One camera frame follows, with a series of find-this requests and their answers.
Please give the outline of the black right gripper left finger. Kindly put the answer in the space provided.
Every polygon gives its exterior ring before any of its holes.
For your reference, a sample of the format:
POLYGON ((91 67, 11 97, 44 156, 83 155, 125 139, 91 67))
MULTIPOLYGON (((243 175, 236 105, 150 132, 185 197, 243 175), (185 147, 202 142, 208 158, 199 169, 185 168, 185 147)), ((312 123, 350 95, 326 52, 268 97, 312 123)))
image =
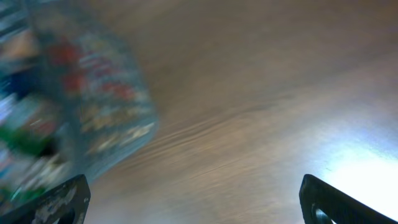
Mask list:
POLYGON ((1 224, 82 224, 90 199, 87 179, 80 174, 1 215, 1 224))

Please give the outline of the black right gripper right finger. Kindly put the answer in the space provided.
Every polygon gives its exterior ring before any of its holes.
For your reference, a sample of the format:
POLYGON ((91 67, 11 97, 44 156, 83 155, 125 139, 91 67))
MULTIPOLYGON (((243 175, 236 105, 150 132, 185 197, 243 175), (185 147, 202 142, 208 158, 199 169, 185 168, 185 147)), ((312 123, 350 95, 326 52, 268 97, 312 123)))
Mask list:
POLYGON ((299 190, 305 224, 397 224, 311 174, 305 174, 299 190))

